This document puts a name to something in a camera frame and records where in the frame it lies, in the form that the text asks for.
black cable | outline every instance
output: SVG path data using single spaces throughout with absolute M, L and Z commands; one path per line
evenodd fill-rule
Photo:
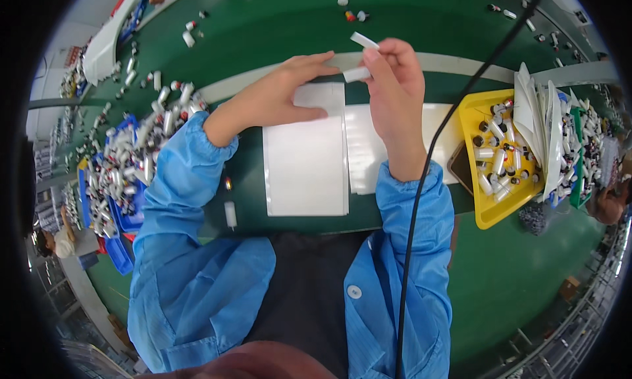
M 415 202 L 413 203 L 413 213 L 410 219 L 410 229 L 408 230 L 408 242 L 406 246 L 406 258 L 404 259 L 404 279 L 402 279 L 401 284 L 401 296 L 399 298 L 399 325 L 398 325 L 398 340 L 397 340 L 397 357 L 395 360 L 395 379 L 402 379 L 402 351 L 404 346 L 404 322 L 405 322 L 405 314 L 406 314 L 406 293 L 408 287 L 408 272 L 410 271 L 410 254 L 413 247 L 413 236 L 415 235 L 415 222 L 417 219 L 417 208 L 419 207 L 419 199 L 422 195 L 422 187 L 423 182 L 426 179 L 426 174 L 428 167 L 431 162 L 432 152 L 434 150 L 434 146 L 437 143 L 437 139 L 443 129 L 446 127 L 448 121 L 454 114 L 454 110 L 459 106 L 463 98 L 468 94 L 468 92 L 472 89 L 474 84 L 478 81 L 481 75 L 487 70 L 488 67 L 492 65 L 496 58 L 505 50 L 505 48 L 516 38 L 517 34 L 520 32 L 520 29 L 524 29 L 526 20 L 530 15 L 533 14 L 535 7 L 540 3 L 541 0 L 531 0 L 528 7 L 522 13 L 520 18 L 516 21 L 516 24 L 513 28 L 511 28 L 510 32 L 505 36 L 500 44 L 494 49 L 494 52 L 489 57 L 489 59 L 481 66 L 476 74 L 472 76 L 470 81 L 466 84 L 465 88 L 459 94 L 459 99 L 456 101 L 454 105 L 450 108 L 450 111 L 447 113 L 446 118 L 443 119 L 441 125 L 439 125 L 437 132 L 432 137 L 432 142 L 430 149 L 428 150 L 428 155 L 426 157 L 426 163 L 423 166 L 422 177 L 419 178 L 419 186 L 417 187 L 417 192 L 415 194 Z

cardboard box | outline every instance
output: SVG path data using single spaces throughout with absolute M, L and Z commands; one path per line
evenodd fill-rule
M 580 288 L 580 281 L 572 276 L 567 277 L 559 288 L 559 294 L 566 302 L 571 302 Z

yellow tray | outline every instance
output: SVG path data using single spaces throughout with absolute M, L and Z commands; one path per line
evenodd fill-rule
M 478 173 L 476 168 L 476 160 L 474 159 L 474 146 L 472 138 L 480 135 L 486 140 L 494 136 L 492 132 L 482 133 L 478 129 L 481 121 L 492 122 L 492 114 L 490 107 L 504 102 L 507 99 L 513 99 L 514 90 L 487 91 L 477 94 L 470 94 L 463 98 L 463 101 L 457 108 L 457 113 L 461 119 L 463 128 L 463 136 L 465 138 L 465 146 L 468 149 L 468 157 L 470 159 L 470 171 L 472 174 L 472 186 L 474 189 L 474 214 L 476 216 L 476 224 L 480 229 L 488 229 L 494 224 L 509 216 L 522 205 L 531 200 L 544 188 L 544 176 L 539 172 L 540 181 L 533 183 L 532 176 L 535 171 L 535 161 L 527 161 L 522 157 L 522 168 L 516 172 L 519 175 L 521 170 L 529 171 L 529 179 L 522 180 L 520 185 L 509 184 L 511 190 L 509 195 L 499 203 L 494 202 L 494 194 L 487 196 L 478 186 Z M 503 114 L 504 118 L 509 117 L 510 113 Z M 501 141 L 500 148 L 504 143 L 513 145 L 504 139 Z M 513 156 L 508 155 L 506 167 L 513 164 Z M 486 174 L 491 172 L 491 166 L 487 166 Z

white button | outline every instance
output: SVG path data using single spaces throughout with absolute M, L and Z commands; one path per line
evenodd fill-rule
M 358 299 L 362 296 L 362 290 L 360 290 L 358 286 L 352 284 L 347 287 L 347 294 L 353 299 Z

floor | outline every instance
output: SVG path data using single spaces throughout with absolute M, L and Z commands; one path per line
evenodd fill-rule
M 448 287 L 453 364 L 507 339 L 536 317 L 562 281 L 581 271 L 604 229 L 576 209 L 555 218 L 540 237 L 522 229 L 517 213 L 485 232 L 473 213 L 462 215 Z M 126 324 L 131 275 L 121 276 L 104 256 L 87 272 L 107 309 Z

